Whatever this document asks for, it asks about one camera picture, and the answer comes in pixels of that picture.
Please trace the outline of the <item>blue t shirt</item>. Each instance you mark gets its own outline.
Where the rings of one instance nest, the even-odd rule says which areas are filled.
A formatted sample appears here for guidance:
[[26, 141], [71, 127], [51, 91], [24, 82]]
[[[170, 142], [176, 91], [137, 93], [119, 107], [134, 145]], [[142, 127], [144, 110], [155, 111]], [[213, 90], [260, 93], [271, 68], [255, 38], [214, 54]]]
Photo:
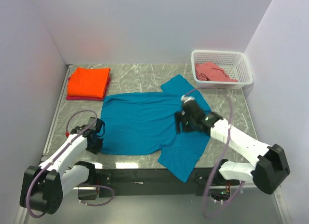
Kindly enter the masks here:
[[161, 151], [158, 162], [180, 181], [187, 182], [210, 138], [200, 132], [176, 133], [174, 114], [181, 109], [181, 96], [193, 90], [193, 86], [177, 75], [161, 89], [162, 92], [123, 93], [104, 98], [101, 151], [111, 155]]

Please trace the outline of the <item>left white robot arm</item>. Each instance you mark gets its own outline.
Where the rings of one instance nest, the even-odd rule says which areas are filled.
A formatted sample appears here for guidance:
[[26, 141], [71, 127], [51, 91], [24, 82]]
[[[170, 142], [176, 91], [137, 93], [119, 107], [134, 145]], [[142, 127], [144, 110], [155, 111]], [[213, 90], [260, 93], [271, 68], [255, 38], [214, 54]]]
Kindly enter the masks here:
[[23, 176], [19, 204], [21, 207], [54, 214], [63, 197], [75, 186], [92, 186], [97, 181], [93, 163], [75, 158], [83, 151], [98, 154], [103, 140], [98, 134], [105, 130], [101, 119], [90, 117], [88, 123], [75, 127], [62, 146], [46, 161], [38, 166], [29, 166]]

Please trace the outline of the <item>pink t shirt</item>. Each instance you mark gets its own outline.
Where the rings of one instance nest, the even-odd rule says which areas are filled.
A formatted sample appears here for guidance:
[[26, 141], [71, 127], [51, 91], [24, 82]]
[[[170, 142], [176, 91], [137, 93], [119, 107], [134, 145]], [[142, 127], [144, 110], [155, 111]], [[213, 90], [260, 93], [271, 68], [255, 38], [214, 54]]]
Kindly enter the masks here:
[[230, 78], [224, 69], [212, 62], [196, 63], [195, 73], [196, 78], [200, 81], [238, 82], [238, 80]]

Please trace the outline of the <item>white plastic basket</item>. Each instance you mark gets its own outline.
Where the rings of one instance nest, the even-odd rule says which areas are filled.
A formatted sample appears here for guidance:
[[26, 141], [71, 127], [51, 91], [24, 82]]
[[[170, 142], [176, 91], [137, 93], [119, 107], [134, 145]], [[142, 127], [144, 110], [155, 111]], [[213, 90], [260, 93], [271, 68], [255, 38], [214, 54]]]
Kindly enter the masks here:
[[[197, 78], [196, 64], [211, 62], [224, 69], [236, 82], [204, 81]], [[194, 50], [191, 53], [193, 78], [198, 87], [211, 89], [241, 89], [253, 83], [253, 75], [247, 57], [241, 52]]]

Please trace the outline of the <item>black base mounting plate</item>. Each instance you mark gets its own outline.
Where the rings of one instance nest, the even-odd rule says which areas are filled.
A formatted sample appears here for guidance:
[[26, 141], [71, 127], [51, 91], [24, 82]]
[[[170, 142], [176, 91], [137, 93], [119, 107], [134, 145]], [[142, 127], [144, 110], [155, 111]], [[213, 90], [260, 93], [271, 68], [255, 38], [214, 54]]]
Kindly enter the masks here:
[[80, 200], [110, 198], [111, 191], [96, 188], [104, 185], [116, 196], [187, 195], [201, 196], [212, 168], [195, 168], [186, 183], [165, 168], [157, 169], [97, 169], [90, 186], [77, 188]]

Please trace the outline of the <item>folded orange t shirt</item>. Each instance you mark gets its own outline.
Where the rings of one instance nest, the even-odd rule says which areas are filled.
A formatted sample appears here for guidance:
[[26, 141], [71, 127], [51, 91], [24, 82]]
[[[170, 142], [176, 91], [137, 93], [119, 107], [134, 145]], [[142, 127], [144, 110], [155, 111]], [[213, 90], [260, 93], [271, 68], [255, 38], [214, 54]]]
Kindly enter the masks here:
[[67, 95], [103, 99], [109, 85], [110, 71], [110, 68], [78, 67], [68, 80]]

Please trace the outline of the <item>aluminium frame rail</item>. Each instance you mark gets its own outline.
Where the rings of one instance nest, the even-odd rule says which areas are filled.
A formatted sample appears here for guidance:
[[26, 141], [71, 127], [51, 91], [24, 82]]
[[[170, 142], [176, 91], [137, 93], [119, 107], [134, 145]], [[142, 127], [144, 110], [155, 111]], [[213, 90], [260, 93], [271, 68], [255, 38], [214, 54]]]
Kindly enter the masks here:
[[80, 200], [77, 188], [63, 197], [54, 214], [45, 214], [48, 223], [77, 224], [280, 224], [279, 208], [273, 195], [254, 185], [241, 186], [238, 180], [214, 179], [201, 196], [151, 195], [116, 196]]

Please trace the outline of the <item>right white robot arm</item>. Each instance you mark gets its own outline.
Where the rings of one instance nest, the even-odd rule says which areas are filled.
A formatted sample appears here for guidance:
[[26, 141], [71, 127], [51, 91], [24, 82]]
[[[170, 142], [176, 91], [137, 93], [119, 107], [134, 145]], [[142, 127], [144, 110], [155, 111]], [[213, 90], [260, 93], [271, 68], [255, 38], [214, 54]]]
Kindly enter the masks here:
[[231, 180], [249, 182], [271, 195], [290, 175], [287, 157], [281, 146], [260, 142], [219, 114], [203, 111], [194, 97], [182, 96], [181, 103], [181, 111], [174, 115], [177, 133], [198, 131], [224, 143], [247, 160], [246, 163], [237, 163], [219, 159], [208, 176], [208, 183], [213, 181], [222, 185]]

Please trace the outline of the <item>folded magenta t shirt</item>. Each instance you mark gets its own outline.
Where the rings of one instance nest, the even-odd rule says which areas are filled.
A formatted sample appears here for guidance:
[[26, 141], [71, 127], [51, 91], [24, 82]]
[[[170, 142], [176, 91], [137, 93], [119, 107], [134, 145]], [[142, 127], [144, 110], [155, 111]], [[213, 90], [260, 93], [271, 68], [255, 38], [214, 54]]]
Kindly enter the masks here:
[[103, 94], [103, 97], [101, 98], [97, 98], [97, 97], [83, 97], [83, 96], [69, 96], [69, 95], [66, 95], [66, 100], [89, 100], [89, 101], [103, 101], [104, 97], [105, 97], [105, 94], [108, 90], [108, 87], [110, 85], [110, 82], [111, 82], [111, 78], [109, 78], [107, 80], [107, 83], [106, 83], [106, 86], [105, 86], [105, 90], [104, 90], [104, 94]]

